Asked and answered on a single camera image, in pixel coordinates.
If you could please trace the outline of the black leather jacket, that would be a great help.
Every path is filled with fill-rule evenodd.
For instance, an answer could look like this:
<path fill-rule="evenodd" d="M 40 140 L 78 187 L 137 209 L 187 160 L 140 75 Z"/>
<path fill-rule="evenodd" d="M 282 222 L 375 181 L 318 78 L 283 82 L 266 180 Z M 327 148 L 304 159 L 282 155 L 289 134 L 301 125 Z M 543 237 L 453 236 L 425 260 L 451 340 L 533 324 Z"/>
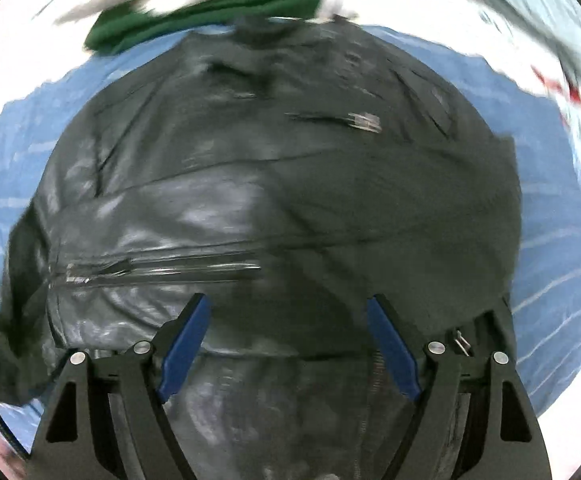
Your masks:
<path fill-rule="evenodd" d="M 412 405 L 368 333 L 502 311 L 514 143 L 409 53 L 346 21 L 192 32 L 84 105 L 10 232 L 0 402 L 71 350 L 212 320 L 168 417 L 204 479 L 377 479 Z"/>

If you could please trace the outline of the green varsity jacket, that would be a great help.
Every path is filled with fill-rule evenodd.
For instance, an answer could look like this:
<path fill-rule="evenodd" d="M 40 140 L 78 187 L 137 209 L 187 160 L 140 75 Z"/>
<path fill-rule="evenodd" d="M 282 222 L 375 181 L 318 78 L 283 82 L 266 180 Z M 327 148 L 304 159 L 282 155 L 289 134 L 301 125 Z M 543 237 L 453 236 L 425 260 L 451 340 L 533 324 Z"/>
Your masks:
<path fill-rule="evenodd" d="M 314 18 L 321 0 L 207 0 L 172 12 L 141 11 L 129 3 L 100 13 L 85 37 L 86 50 L 99 55 L 127 51 L 144 41 L 179 30 L 226 25 L 240 16 Z"/>

